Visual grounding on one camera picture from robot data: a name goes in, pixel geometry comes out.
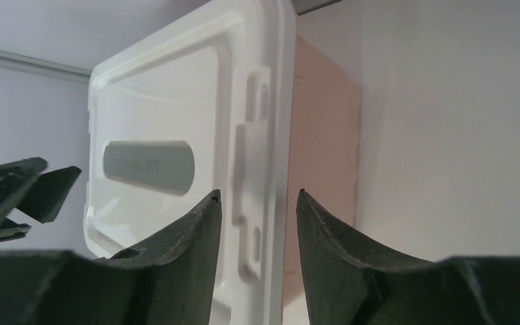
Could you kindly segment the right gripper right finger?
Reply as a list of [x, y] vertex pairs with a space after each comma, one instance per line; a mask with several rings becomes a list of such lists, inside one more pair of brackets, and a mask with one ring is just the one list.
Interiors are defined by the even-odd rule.
[[357, 231], [304, 190], [297, 233], [311, 324], [520, 324], [520, 256], [419, 259]]

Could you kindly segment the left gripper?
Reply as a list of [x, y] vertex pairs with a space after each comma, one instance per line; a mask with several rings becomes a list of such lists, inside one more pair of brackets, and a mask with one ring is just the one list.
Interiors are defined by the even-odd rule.
[[51, 223], [58, 216], [82, 170], [70, 166], [40, 175], [47, 166], [40, 157], [0, 165], [0, 242], [24, 238], [31, 229], [27, 223], [6, 219], [15, 207], [39, 223]]

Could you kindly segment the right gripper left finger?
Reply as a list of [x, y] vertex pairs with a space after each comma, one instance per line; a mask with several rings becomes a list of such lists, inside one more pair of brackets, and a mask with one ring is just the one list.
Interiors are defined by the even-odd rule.
[[221, 193], [113, 257], [0, 251], [0, 324], [208, 324]]

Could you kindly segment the pink plastic bin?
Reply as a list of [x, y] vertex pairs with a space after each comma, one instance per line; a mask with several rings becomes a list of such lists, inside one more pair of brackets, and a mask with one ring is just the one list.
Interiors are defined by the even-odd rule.
[[297, 196], [305, 189], [353, 225], [358, 180], [362, 88], [338, 63], [297, 37], [288, 160], [282, 300], [303, 292]]

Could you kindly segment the white plastic bin lid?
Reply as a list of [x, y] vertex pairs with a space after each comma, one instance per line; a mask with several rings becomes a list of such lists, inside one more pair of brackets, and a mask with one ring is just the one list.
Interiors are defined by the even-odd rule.
[[84, 236], [111, 257], [221, 192], [212, 324], [281, 324], [296, 13], [209, 1], [98, 64]]

